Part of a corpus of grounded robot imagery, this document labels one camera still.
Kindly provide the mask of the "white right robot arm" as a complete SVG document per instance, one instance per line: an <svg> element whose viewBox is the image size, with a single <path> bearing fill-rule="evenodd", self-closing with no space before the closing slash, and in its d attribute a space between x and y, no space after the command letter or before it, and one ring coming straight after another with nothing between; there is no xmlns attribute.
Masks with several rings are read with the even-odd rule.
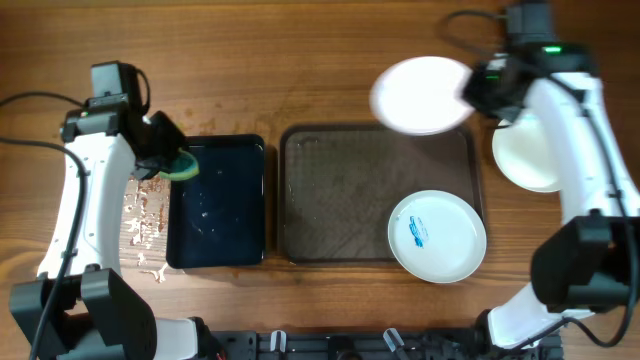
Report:
<svg viewBox="0 0 640 360"><path fill-rule="evenodd" d="M479 319L505 357L573 324L610 348L639 300L639 191L611 130L603 84L586 49L530 42L482 60L463 98L492 118L541 124L560 183L562 225L534 253L530 281Z"/></svg>

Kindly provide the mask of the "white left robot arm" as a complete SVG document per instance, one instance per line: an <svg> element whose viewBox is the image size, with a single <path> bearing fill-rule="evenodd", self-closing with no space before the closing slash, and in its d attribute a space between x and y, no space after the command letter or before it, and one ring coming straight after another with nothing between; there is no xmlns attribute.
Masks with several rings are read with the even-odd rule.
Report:
<svg viewBox="0 0 640 360"><path fill-rule="evenodd" d="M162 112L71 111L57 150L65 180L37 278L13 287L12 316L33 359L220 359L199 317L158 318L121 276L119 237L131 176L165 174L184 134Z"/></svg>

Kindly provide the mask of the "green yellow sponge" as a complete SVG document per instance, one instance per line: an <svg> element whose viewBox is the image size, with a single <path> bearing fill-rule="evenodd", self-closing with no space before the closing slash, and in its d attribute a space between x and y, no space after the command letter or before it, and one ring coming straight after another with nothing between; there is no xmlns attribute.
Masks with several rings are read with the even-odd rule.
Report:
<svg viewBox="0 0 640 360"><path fill-rule="evenodd" d="M159 171L160 178L169 181L185 181L199 174L199 164L193 154L183 149L179 150L178 157L171 163L168 171Z"/></svg>

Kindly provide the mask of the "white plate blue stain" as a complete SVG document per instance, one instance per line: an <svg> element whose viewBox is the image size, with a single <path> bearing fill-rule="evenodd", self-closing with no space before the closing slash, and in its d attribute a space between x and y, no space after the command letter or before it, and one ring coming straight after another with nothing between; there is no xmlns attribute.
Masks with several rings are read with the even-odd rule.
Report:
<svg viewBox="0 0 640 360"><path fill-rule="evenodd" d="M515 185L537 193L560 190L544 131L532 114L502 120L493 133L492 153L502 174Z"/></svg>

